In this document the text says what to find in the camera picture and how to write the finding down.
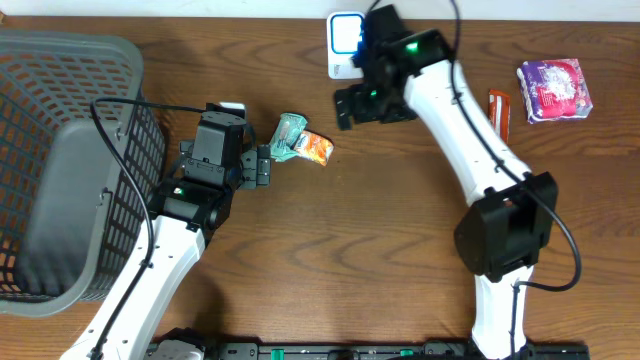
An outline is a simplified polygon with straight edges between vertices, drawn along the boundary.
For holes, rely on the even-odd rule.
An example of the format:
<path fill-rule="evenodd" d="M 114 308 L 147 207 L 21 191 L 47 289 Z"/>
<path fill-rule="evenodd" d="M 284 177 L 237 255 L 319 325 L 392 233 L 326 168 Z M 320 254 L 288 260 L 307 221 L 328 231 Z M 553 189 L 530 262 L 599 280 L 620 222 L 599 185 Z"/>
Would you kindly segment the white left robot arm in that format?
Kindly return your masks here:
<path fill-rule="evenodd" d="M 180 177 L 161 181 L 143 206 L 134 249 L 66 359 L 204 359 L 188 330 L 152 337 L 178 286 L 226 221 L 235 192 L 269 182 L 270 161 L 241 103 L 209 104 L 192 140 L 180 145 Z"/>

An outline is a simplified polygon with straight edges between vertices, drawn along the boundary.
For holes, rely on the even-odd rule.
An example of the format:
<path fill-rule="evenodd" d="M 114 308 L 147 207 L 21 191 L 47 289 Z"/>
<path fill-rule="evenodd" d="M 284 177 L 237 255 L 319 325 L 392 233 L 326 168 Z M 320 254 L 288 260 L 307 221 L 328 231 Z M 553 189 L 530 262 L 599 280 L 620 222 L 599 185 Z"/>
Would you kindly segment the long orange red snack bag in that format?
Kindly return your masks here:
<path fill-rule="evenodd" d="M 489 91 L 489 121 L 495 133 L 504 143 L 508 142 L 511 120 L 511 98 L 505 92 Z"/>

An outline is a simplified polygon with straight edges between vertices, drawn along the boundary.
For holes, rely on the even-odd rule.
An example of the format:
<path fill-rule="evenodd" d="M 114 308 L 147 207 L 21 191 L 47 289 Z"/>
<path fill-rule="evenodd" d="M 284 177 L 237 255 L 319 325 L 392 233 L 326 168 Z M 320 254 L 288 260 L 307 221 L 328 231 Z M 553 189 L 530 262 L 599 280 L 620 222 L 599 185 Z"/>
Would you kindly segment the green snack packet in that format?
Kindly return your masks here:
<path fill-rule="evenodd" d="M 307 119 L 303 115 L 290 112 L 282 113 L 269 143 L 271 158 L 276 162 L 285 162 L 297 157 L 297 152 L 293 147 L 306 125 Z"/>

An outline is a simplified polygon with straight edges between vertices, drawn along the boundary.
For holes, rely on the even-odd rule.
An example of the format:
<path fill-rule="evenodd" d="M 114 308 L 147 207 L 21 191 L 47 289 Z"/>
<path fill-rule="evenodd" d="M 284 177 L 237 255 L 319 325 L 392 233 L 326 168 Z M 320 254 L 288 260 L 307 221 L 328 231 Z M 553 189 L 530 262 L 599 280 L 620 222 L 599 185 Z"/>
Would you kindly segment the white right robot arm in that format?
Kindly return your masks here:
<path fill-rule="evenodd" d="M 419 119 L 448 160 L 468 206 L 454 242 L 475 280 L 472 343 L 486 359 L 516 358 L 526 346 L 524 290 L 551 235 L 555 180 L 533 174 L 491 128 L 440 31 L 413 32 L 387 5 L 332 15 L 328 37 L 330 54 L 358 80 L 334 95 L 339 128 Z"/>

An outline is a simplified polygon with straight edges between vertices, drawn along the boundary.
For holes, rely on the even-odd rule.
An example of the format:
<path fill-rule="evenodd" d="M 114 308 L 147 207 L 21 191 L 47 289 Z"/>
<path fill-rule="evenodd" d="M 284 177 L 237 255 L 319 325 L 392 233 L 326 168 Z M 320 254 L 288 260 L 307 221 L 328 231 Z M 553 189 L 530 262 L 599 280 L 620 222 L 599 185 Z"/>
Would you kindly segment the red purple tissue pack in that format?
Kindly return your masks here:
<path fill-rule="evenodd" d="M 525 61 L 516 70 L 530 124 L 586 119 L 593 109 L 576 58 Z"/>

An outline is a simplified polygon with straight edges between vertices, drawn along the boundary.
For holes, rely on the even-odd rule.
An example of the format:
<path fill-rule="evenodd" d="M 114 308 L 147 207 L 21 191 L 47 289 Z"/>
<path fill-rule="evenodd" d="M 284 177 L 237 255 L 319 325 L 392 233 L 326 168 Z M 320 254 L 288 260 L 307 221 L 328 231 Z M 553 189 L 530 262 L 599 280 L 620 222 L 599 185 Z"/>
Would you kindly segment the small orange snack packet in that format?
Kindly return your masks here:
<path fill-rule="evenodd" d="M 304 159 L 326 166 L 334 150 L 334 144 L 319 134 L 304 130 L 293 150 Z"/>

